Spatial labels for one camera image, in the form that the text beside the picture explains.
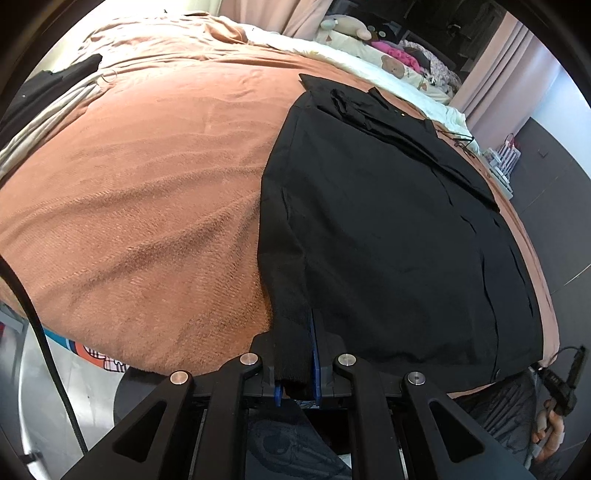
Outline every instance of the colorful printed fabric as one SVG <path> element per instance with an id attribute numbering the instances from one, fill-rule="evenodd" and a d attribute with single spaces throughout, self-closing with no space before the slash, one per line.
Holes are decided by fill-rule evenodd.
<path id="1" fill-rule="evenodd" d="M 88 348 L 79 342 L 68 340 L 67 338 L 53 333 L 51 330 L 47 330 L 46 328 L 43 330 L 45 331 L 45 335 L 55 343 L 59 343 L 62 347 L 67 348 L 70 352 L 74 352 L 79 357 L 89 361 L 91 364 L 96 365 L 97 367 L 101 367 L 103 370 L 107 370 L 108 372 L 125 372 L 128 369 L 128 366 L 123 362 L 119 362 L 118 360 L 115 360 L 109 356 L 103 355 L 102 353 L 97 352 L 92 348 Z"/>

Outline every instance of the metal screw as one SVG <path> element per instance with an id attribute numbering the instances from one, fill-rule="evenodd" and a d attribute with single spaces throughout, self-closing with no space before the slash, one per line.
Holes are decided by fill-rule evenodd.
<path id="1" fill-rule="evenodd" d="M 245 353 L 240 357 L 242 365 L 254 365 L 258 362 L 258 355 L 256 353 Z"/>
<path id="2" fill-rule="evenodd" d="M 179 370 L 170 376 L 170 381 L 175 385 L 183 385 L 189 379 L 189 374 Z"/>
<path id="3" fill-rule="evenodd" d="M 355 362 L 357 361 L 355 356 L 351 355 L 350 353 L 343 353 L 343 355 L 339 355 L 338 360 L 339 360 L 339 363 L 341 365 L 344 365 L 345 367 L 350 367 L 351 365 L 354 365 Z"/>
<path id="4" fill-rule="evenodd" d="M 410 372 L 407 378 L 413 385 L 423 385 L 425 383 L 425 375 L 421 372 Z"/>

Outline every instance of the hand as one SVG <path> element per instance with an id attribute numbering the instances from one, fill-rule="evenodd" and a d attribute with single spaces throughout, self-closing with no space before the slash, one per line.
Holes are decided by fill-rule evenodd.
<path id="1" fill-rule="evenodd" d="M 544 403 L 544 407 L 548 408 L 550 405 L 550 400 L 547 400 Z M 550 415 L 548 416 L 548 421 L 550 425 L 553 427 L 553 431 L 548 438 L 548 441 L 542 448 L 540 454 L 536 457 L 536 462 L 543 462 L 544 460 L 550 458 L 552 455 L 556 453 L 558 447 L 562 443 L 563 433 L 564 433 L 564 419 L 558 415 L 555 411 L 551 411 Z M 531 434 L 531 441 L 534 443 L 538 443 L 540 440 L 543 440 L 546 437 L 546 432 L 544 430 L 540 430 L 539 432 L 533 432 Z"/>

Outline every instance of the finger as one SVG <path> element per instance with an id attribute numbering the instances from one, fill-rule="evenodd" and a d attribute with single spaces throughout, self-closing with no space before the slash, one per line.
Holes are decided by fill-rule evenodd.
<path id="1" fill-rule="evenodd" d="M 551 411 L 550 415 L 548 415 L 548 420 L 554 428 L 555 433 L 560 435 L 562 432 L 564 432 L 564 418 L 562 418 L 556 412 Z"/>
<path id="2" fill-rule="evenodd" d="M 540 454 L 538 455 L 538 458 L 536 460 L 538 462 L 543 462 L 544 460 L 547 460 L 548 458 L 550 458 L 555 453 L 556 453 L 556 450 L 550 450 L 550 449 L 544 447 L 542 449 L 542 451 L 540 452 Z"/>
<path id="3" fill-rule="evenodd" d="M 544 450 L 546 450 L 549 454 L 554 453 L 560 447 L 560 435 L 552 434 L 550 438 L 544 445 Z"/>

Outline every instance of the black cable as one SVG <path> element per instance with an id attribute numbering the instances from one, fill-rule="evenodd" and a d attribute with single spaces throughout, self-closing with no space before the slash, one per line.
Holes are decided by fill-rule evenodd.
<path id="1" fill-rule="evenodd" d="M 573 346 L 573 345 L 569 345 L 569 346 L 565 346 L 562 347 L 561 349 L 559 349 L 554 356 L 550 359 L 550 362 L 548 363 L 548 366 L 550 366 L 552 364 L 552 362 L 556 359 L 556 357 L 558 357 L 562 352 L 564 352 L 565 350 L 579 350 L 580 347 L 578 346 Z"/>
<path id="2" fill-rule="evenodd" d="M 47 370 L 51 375 L 51 379 L 53 380 L 53 384 L 56 386 L 57 393 L 60 396 L 61 402 L 66 409 L 66 413 L 68 415 L 68 419 L 70 420 L 70 424 L 72 425 L 72 430 L 74 430 L 74 435 L 76 435 L 76 440 L 78 440 L 78 445 L 80 446 L 80 450 L 82 450 L 83 454 L 88 453 L 88 447 L 86 446 L 86 442 L 84 441 L 84 437 L 82 436 L 82 431 L 80 430 L 80 425 L 78 424 L 78 420 L 76 419 L 76 414 L 74 413 L 74 408 L 72 407 L 72 403 L 68 398 L 68 394 L 66 393 L 66 389 L 64 388 L 64 384 L 61 381 L 60 374 L 57 371 L 56 363 L 53 360 L 53 356 L 51 354 L 51 350 L 49 349 L 49 344 L 47 343 L 47 338 L 45 336 L 45 332 L 43 331 L 43 326 L 41 325 L 41 320 L 39 320 L 39 316 L 35 311 L 35 307 L 25 287 L 22 286 L 21 281 L 18 279 L 16 273 L 10 268 L 10 265 L 4 260 L 3 256 L 0 255 L 0 278 L 3 279 L 8 288 L 12 290 L 14 296 L 17 298 L 27 319 L 29 320 L 29 324 L 35 333 L 35 337 L 37 338 L 37 342 L 39 343 L 39 348 L 41 349 L 41 354 L 43 355 L 43 360 L 45 361 L 45 365 L 47 366 Z"/>
<path id="3" fill-rule="evenodd" d="M 462 151 L 471 156 L 472 158 L 477 158 L 476 155 L 474 155 L 474 153 L 468 149 L 468 146 L 474 142 L 475 138 L 471 135 L 464 135 L 464 134 L 458 134 L 455 132 L 450 132 L 447 130 L 439 130 L 438 128 L 435 129 L 437 132 L 444 134 L 447 138 L 449 138 L 450 140 L 453 140 L 456 144 L 457 147 L 460 147 L 462 149 Z"/>

